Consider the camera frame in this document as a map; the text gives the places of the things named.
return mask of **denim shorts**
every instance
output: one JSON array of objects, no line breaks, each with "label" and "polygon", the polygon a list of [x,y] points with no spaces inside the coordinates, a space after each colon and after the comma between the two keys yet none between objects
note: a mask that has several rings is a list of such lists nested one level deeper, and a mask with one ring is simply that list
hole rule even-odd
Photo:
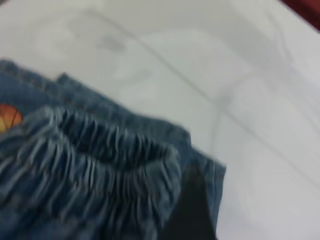
[{"label": "denim shorts", "polygon": [[[45,129],[55,129],[55,131],[52,129],[48,130],[49,133],[45,133],[45,135],[48,136],[49,134],[50,139],[52,138],[54,141],[56,141],[56,144],[59,143],[58,145],[54,145],[51,143],[51,140],[44,138],[42,141],[46,143],[43,143],[43,145],[40,143],[35,145],[35,142],[29,145],[30,148],[25,154],[26,158],[29,160],[26,161],[17,158],[17,161],[19,163],[27,163],[28,166],[30,164],[32,166],[33,164],[36,164],[36,170],[33,168],[26,169],[21,165],[20,169],[17,165],[15,171],[10,171],[11,175],[8,175],[8,180],[5,181],[4,184],[0,183],[0,198],[3,198],[2,208],[0,210],[0,223],[6,223],[5,220],[8,219],[8,216],[10,216],[9,219],[12,218],[13,221],[12,224],[10,221],[8,221],[8,226],[6,226],[6,224],[3,224],[4,227],[0,226],[1,229],[5,228],[3,231],[0,231],[3,232],[2,236],[14,237],[20,236],[16,235],[20,232],[21,234],[25,234],[27,232],[30,234],[30,236],[34,236],[36,238],[37,236],[44,236],[44,232],[47,233],[48,231],[53,231],[53,239],[64,239],[68,236],[73,236],[75,233],[79,234],[78,238],[83,239],[94,239],[101,236],[113,236],[116,239],[156,238],[157,233],[161,228],[163,228],[164,224],[168,220],[168,217],[174,208],[176,197],[180,192],[181,171],[184,169],[184,167],[192,164],[197,164],[204,174],[209,212],[213,227],[216,228],[226,169],[217,161],[213,161],[212,159],[193,149],[190,144],[190,135],[182,127],[176,126],[164,120],[158,120],[134,114],[133,112],[114,103],[110,99],[89,90],[67,75],[62,75],[58,82],[55,83],[34,72],[22,69],[9,61],[0,61],[0,86],[0,104],[9,104],[15,106],[22,113],[22,115],[28,115],[21,126],[19,125],[14,127],[1,136],[2,140],[0,141],[0,150],[2,149],[2,151],[0,151],[0,158],[2,160],[14,159],[14,157],[10,155],[11,151],[13,153],[18,152],[19,147],[13,147],[18,144],[21,144],[20,146],[24,146],[24,141],[26,141],[24,138],[33,139],[34,134],[39,134],[36,131],[31,131],[31,133],[28,134],[26,133],[26,129],[28,126],[30,126],[30,122],[32,122],[30,119],[35,119],[34,122],[38,123],[37,126],[39,126],[39,129],[41,129],[41,126],[46,126],[44,127]],[[48,121],[48,119],[51,119],[50,121],[53,122],[51,125],[49,124],[52,127],[48,127],[48,124],[40,124],[41,121],[45,122]],[[149,163],[148,161],[144,160],[142,160],[142,162],[136,162],[132,159],[123,160],[123,156],[116,155],[116,157],[109,157],[108,161],[101,161],[99,159],[99,156],[101,155],[99,155],[100,153],[97,152],[104,151],[102,146],[100,148],[95,148],[94,139],[88,137],[87,135],[84,135],[86,136],[85,138],[79,135],[74,135],[77,131],[82,133],[83,130],[86,132],[86,130],[89,129],[87,128],[88,126],[93,128],[92,125],[89,124],[91,122],[95,123],[94,126],[100,126],[100,128],[110,133],[110,141],[113,142],[114,146],[119,146],[118,148],[124,148],[123,154],[127,157],[127,159],[130,159],[130,154],[132,154],[132,151],[130,151],[130,145],[142,144],[143,147],[141,149],[145,149],[146,152],[144,152],[144,154],[148,153],[147,155],[149,156],[142,159],[154,159],[153,157],[150,157],[149,154],[154,156],[155,153],[157,153],[159,155],[156,155],[156,158],[160,162],[163,161],[163,158],[169,159],[168,162],[170,163],[171,167],[163,165],[163,167],[166,168],[166,174],[164,174],[159,165],[155,167],[154,163]],[[64,124],[66,124],[67,127],[59,128],[60,125]],[[72,128],[73,130],[71,132],[66,132],[66,130],[69,128]],[[142,143],[136,139],[137,136],[140,136],[139,139],[142,141]],[[86,146],[84,146],[84,148],[86,150],[81,150],[81,147],[77,148],[77,145],[73,143],[73,141],[75,141],[77,138],[82,139],[82,142],[79,144],[85,143],[84,145]],[[152,148],[154,152],[149,150],[149,148],[151,149],[151,145],[156,146]],[[55,150],[53,152],[48,151],[49,147],[52,147]],[[115,154],[115,150],[111,149],[112,147],[110,150],[108,150],[110,152],[109,154]],[[167,155],[162,155],[159,153],[159,151],[162,149]],[[40,159],[41,162],[38,162],[38,158],[40,158],[40,156],[47,161],[44,161],[42,158]],[[62,161],[61,156],[65,156],[65,158],[68,159],[65,164],[74,167],[72,171],[73,175],[69,171],[58,173],[60,178],[69,181],[69,187],[66,188],[66,190],[64,190],[64,186],[60,185],[54,185],[56,189],[51,188],[50,184],[51,181],[53,181],[53,178],[51,179],[49,176],[51,176],[51,174],[55,175],[56,172],[47,172],[58,169],[59,160]],[[69,160],[71,159],[71,156],[74,159],[90,158],[92,159],[93,164],[88,165],[87,163],[82,163],[82,169],[80,166],[75,165],[75,161]],[[112,200],[107,200],[108,203],[104,203],[105,205],[102,205],[102,203],[100,205],[95,205],[96,211],[98,211],[100,208],[100,215],[98,217],[100,220],[94,220],[91,222],[91,215],[87,215],[87,213],[90,213],[89,205],[93,203],[93,200],[91,199],[92,192],[90,192],[89,189],[93,189],[93,192],[95,192],[94,189],[100,189],[101,186],[105,187],[102,182],[96,182],[93,180],[93,176],[95,176],[96,172],[90,175],[93,165],[97,164],[99,164],[99,169],[108,169],[104,170],[105,173],[104,175],[101,175],[101,179],[107,178],[106,176],[117,176],[117,178],[119,178],[117,182],[119,183],[117,185],[117,191],[121,192],[121,194],[125,195],[127,191],[128,193],[130,192],[132,194],[137,192],[140,193],[141,190],[144,194],[142,195],[148,200],[144,202],[142,202],[142,200],[137,200],[135,205],[124,204],[119,208],[115,207],[114,209],[116,209],[116,212],[110,215],[108,211],[103,210],[108,209],[110,206],[114,206],[113,204],[121,204],[122,200],[121,197],[119,199],[117,197],[110,198]],[[142,178],[144,174],[147,174],[147,171],[145,171],[147,166],[150,166],[150,168],[148,168],[150,173],[155,171],[157,174],[150,179],[141,179],[141,181],[137,184],[132,183],[133,185],[130,186],[131,188],[127,188],[129,183],[126,185],[126,183],[123,182],[125,179],[128,180],[129,178],[125,178],[121,174],[116,174],[117,171],[128,171],[134,175],[137,175],[137,178]],[[47,175],[43,174],[43,172],[38,172],[43,169]],[[137,169],[144,169],[144,171],[141,170],[143,174],[137,174],[139,173],[139,170]],[[36,175],[36,182],[41,184],[41,187],[36,188],[34,181],[27,181],[29,178],[20,178],[20,175],[17,174],[20,174],[20,172],[22,174],[23,170],[27,171],[29,174],[31,174],[31,176],[39,174]],[[107,174],[106,172],[108,171],[112,171],[113,174]],[[22,192],[20,193],[20,190],[15,187],[16,185],[12,185],[12,181],[21,181],[22,179],[24,179],[25,184],[29,186],[30,189],[28,192],[30,193],[32,192],[34,185],[35,191],[42,188],[50,188],[51,192],[55,192],[60,191],[61,189],[61,191],[64,191],[64,194],[59,195],[57,193],[58,198],[48,195],[46,196],[46,200],[48,201],[45,201],[41,197],[37,197],[38,195],[35,195],[34,193],[33,197],[31,195],[29,196],[31,198],[30,199],[28,198],[27,194],[23,194],[23,191],[26,190],[27,187],[22,187]],[[150,188],[147,187],[149,181],[151,181]],[[75,186],[78,185],[86,186],[86,188],[81,188],[81,192],[85,193],[84,197],[79,198],[82,199],[81,201],[83,202],[76,201],[76,199],[78,199],[78,195]],[[162,197],[158,198],[158,195],[156,194],[153,198],[148,198],[148,193],[153,193],[153,191],[151,191],[153,188],[156,189],[157,194],[162,195]],[[63,199],[64,196],[68,197],[70,202],[68,202],[68,199]],[[127,196],[128,201],[132,202],[130,196],[132,197],[132,195]],[[46,223],[46,221],[48,223],[50,222],[51,225],[41,225],[42,223]]]}]

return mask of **waistband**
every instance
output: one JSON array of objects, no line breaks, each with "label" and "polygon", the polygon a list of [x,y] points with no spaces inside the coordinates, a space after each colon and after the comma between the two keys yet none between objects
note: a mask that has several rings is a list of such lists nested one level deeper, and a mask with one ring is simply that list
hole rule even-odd
[{"label": "waistband", "polygon": [[86,114],[45,107],[0,143],[0,202],[23,211],[143,231],[162,227],[180,193],[172,146]]},{"label": "waistband", "polygon": [[61,104],[93,114],[95,117],[107,120],[121,128],[128,128],[132,132],[156,139],[191,142],[189,132],[181,126],[165,120],[137,115],[104,96],[101,96],[103,101],[99,101],[96,93],[88,88],[84,90],[81,84],[78,84],[73,90],[67,90],[65,87],[59,86],[35,72],[23,69],[8,60],[0,60],[0,71],[45,92],[51,99],[59,101]]}]

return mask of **tile grout line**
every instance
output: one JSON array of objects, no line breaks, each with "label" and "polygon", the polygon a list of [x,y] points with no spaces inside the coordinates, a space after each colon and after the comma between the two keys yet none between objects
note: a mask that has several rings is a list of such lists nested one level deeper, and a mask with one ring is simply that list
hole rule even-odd
[{"label": "tile grout line", "polygon": [[169,68],[181,81],[184,83],[188,84],[190,87],[192,87],[197,93],[201,94],[204,98],[209,100],[212,104],[216,105],[217,108],[221,111],[222,114],[225,114],[228,116],[236,125],[238,125],[240,128],[242,128],[244,131],[246,131],[249,135],[254,137],[257,141],[259,141],[262,145],[267,147],[269,151],[280,157],[283,161],[285,161],[300,177],[304,178],[312,184],[316,189],[320,189],[320,184],[317,184],[315,181],[313,181],[308,175],[306,175],[304,172],[302,172],[298,167],[296,167],[290,160],[283,154],[281,153],[278,149],[276,149],[274,146],[263,140],[258,134],[256,134],[254,131],[249,129],[245,124],[243,124],[241,121],[239,121],[236,117],[234,117],[230,112],[228,112],[226,109],[224,109],[220,104],[218,104],[215,99],[211,99],[210,97],[206,94],[204,94],[198,87],[194,87],[194,84],[192,84],[191,80],[189,80],[188,77],[186,77],[183,73],[181,73],[179,70],[177,70],[175,67],[173,67],[171,64],[169,64],[164,57],[162,57],[156,50],[154,50],[152,47],[148,46],[145,44],[143,41],[141,41],[137,36],[135,36],[132,32],[129,30],[125,29],[122,27],[120,24],[115,22],[113,19],[102,15],[101,13],[98,12],[92,12],[91,10],[89,11],[90,14],[99,17],[106,22],[110,23],[113,25],[115,28],[119,29],[120,31],[123,31],[126,33],[129,37],[133,38],[137,43],[139,43],[146,51],[148,51],[150,54],[152,54],[158,61],[160,61],[164,66]]}]

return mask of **clothing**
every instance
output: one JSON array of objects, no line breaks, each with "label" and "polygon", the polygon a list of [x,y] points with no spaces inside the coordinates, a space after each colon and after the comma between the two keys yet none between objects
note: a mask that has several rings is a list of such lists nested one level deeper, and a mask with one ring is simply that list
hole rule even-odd
[{"label": "clothing", "polygon": [[[17,228],[43,239],[38,229],[56,221],[83,228],[73,233],[77,238],[153,239],[180,193],[172,146],[87,114],[45,107],[0,135],[0,143],[0,216],[10,219],[6,209],[25,212],[1,225],[0,239],[19,238]],[[48,219],[35,219],[42,215]]]},{"label": "clothing", "polygon": [[176,239],[216,240],[208,213],[205,177],[197,165],[183,170],[180,196],[160,234],[160,240]]}]

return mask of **basketball patch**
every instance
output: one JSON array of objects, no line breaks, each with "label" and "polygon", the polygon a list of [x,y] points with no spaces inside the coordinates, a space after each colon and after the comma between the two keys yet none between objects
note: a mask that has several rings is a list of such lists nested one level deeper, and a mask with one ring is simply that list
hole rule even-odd
[{"label": "basketball patch", "polygon": [[22,122],[22,115],[18,110],[7,104],[0,104],[0,134]]}]

